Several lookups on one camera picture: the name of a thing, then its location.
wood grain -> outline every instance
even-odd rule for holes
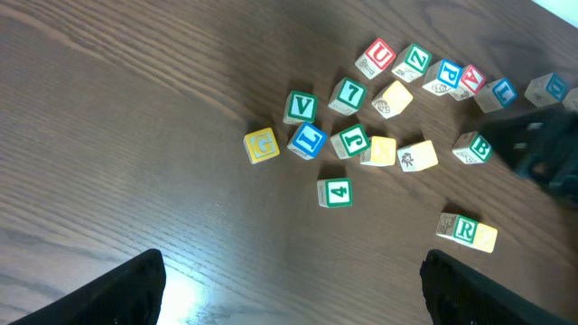
[[[327,108],[375,40],[475,64],[519,93],[555,71],[576,86],[578,31],[524,0],[0,0],[0,323],[149,247],[169,280],[162,324],[428,324],[418,270],[441,248],[578,320],[576,213],[496,157],[451,153],[473,100],[409,85],[384,120]],[[283,150],[290,90],[320,99],[327,133],[360,121],[400,145],[433,140],[419,173]],[[280,157],[250,165],[244,134],[274,128]],[[351,177],[355,205],[322,209],[315,182]],[[440,212],[499,230],[493,254],[437,237]]]

block with number 4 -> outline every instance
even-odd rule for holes
[[[572,109],[578,112],[578,88],[574,88],[568,92],[568,95],[566,95],[566,98],[564,98],[562,105],[568,109]]]
[[[536,105],[544,107],[564,100],[568,92],[568,84],[555,73],[530,81],[524,96]]]
[[[283,123],[298,125],[302,122],[313,123],[317,113],[317,96],[300,91],[292,91],[285,102]]]
[[[432,53],[417,44],[411,44],[397,56],[391,73],[405,82],[412,82],[422,77],[432,60]]]
[[[441,96],[458,88],[460,78],[461,67],[450,60],[443,59],[427,70],[423,88],[432,94]]]
[[[261,163],[279,155],[279,147],[271,127],[245,135],[243,144],[251,163]]]
[[[358,67],[368,79],[375,78],[383,72],[396,58],[396,53],[382,39],[376,39],[371,46],[355,61]]]
[[[366,151],[369,147],[368,136],[361,124],[356,124],[330,138],[340,159],[349,159]]]
[[[372,136],[369,142],[371,147],[359,155],[361,164],[384,167],[396,163],[396,139]]]
[[[489,83],[474,97],[484,113],[506,108],[516,98],[517,92],[506,78]]]
[[[373,106],[384,118],[390,118],[403,112],[414,100],[414,96],[399,81],[394,81],[373,98]]]
[[[461,135],[452,149],[462,163],[485,163],[491,156],[491,145],[478,132]]]
[[[310,123],[304,122],[289,141],[287,148],[304,160],[310,160],[319,154],[327,135]]]
[[[442,213],[435,234],[486,253],[494,251],[498,237],[495,228],[452,213]]]
[[[437,164],[437,155],[431,140],[397,149],[397,158],[404,172],[419,172]]]
[[[317,181],[319,205],[325,208],[353,205],[353,188],[349,178]]]
[[[480,92],[485,82],[486,77],[484,77],[476,67],[469,65],[463,68],[463,74],[461,75],[458,88],[450,90],[449,94],[452,95],[455,100],[471,98]]]
[[[359,111],[367,91],[365,86],[358,82],[344,78],[335,86],[328,106],[345,116],[350,116]]]

dark wood tabletop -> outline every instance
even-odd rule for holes
[[[433,248],[578,320],[578,216],[497,156],[452,146],[483,114],[405,84],[383,119],[327,108],[377,38],[415,42],[523,93],[550,72],[577,86],[578,30],[526,0],[0,0],[0,323],[58,300],[147,248],[163,252],[161,324],[429,324],[419,267]],[[330,135],[355,123],[398,145],[432,140],[422,172],[286,149],[291,90],[319,97]],[[250,164],[243,136],[281,154]],[[354,205],[315,182],[351,178]],[[498,229],[492,254],[437,237],[442,211]]]

